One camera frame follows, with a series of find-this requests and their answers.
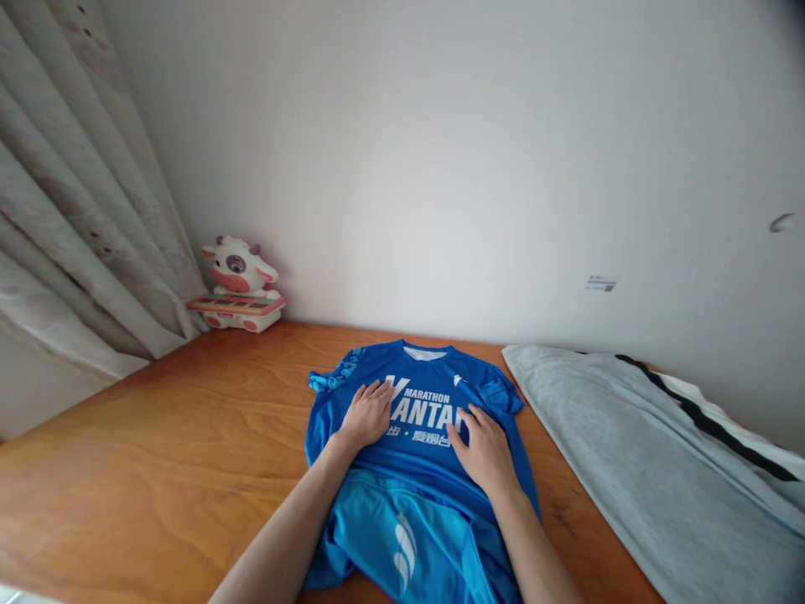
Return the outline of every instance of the cow toy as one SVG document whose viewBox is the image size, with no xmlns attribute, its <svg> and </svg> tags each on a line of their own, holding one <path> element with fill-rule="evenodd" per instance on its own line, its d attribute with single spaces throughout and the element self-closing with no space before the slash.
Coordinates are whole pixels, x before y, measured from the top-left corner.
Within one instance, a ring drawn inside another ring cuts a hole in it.
<svg viewBox="0 0 805 604">
<path fill-rule="evenodd" d="M 283 298 L 269 284 L 279 274 L 258 254 L 260 246 L 241 239 L 218 236 L 217 245 L 204 246 L 201 254 L 213 260 L 212 277 L 217 285 L 213 294 L 191 300 L 187 307 L 198 310 L 208 325 L 216 329 L 240 327 L 260 333 L 276 323 L 285 306 Z"/>
</svg>

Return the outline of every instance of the gray cloth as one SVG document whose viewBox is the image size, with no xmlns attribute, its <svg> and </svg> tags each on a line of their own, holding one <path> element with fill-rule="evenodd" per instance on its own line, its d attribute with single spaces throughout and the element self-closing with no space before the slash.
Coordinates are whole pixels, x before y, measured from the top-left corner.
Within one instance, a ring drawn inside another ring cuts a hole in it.
<svg viewBox="0 0 805 604">
<path fill-rule="evenodd" d="M 576 476 L 668 602 L 805 602 L 805 492 L 699 432 L 612 355 L 508 346 Z"/>
</svg>

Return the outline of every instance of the marathon shirt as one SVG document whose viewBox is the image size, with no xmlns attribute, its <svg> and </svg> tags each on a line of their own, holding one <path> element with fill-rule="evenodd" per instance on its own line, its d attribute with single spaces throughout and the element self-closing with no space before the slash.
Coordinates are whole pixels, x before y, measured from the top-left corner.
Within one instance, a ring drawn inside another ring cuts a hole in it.
<svg viewBox="0 0 805 604">
<path fill-rule="evenodd" d="M 447 436 L 457 424 L 462 440 L 469 432 L 456 413 L 480 407 L 504 430 L 522 490 L 540 515 L 537 488 L 515 414 L 522 401 L 514 385 L 494 365 L 452 346 L 423 348 L 404 340 L 356 348 L 329 374 L 310 373 L 317 392 L 304 443 L 310 465 L 344 420 L 358 388 L 391 381 L 391 423 L 386 434 L 363 449 L 353 467 L 408 482 L 434 500 L 495 522 L 489 499 L 461 466 Z"/>
</svg>

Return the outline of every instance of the patterned curtain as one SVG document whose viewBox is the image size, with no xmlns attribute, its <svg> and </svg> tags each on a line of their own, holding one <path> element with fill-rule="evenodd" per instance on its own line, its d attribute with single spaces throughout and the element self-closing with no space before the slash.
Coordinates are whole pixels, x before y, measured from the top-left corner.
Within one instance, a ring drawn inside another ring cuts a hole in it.
<svg viewBox="0 0 805 604">
<path fill-rule="evenodd" d="M 0 319 L 121 378 L 206 293 L 93 0 L 0 0 Z"/>
</svg>

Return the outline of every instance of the wooden surface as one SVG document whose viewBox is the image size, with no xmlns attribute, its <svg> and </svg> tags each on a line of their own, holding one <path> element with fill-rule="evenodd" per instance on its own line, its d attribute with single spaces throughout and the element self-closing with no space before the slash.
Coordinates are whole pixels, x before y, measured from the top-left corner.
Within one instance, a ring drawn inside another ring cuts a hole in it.
<svg viewBox="0 0 805 604">
<path fill-rule="evenodd" d="M 0 448 L 0 583 L 68 604 L 205 602 L 307 469 L 310 370 L 384 334 L 213 331 Z M 500 367 L 500 346 L 454 344 Z M 548 537 L 593 602 L 659 602 L 537 416 L 517 416 Z M 355 573 L 304 602 L 388 601 Z"/>
</svg>

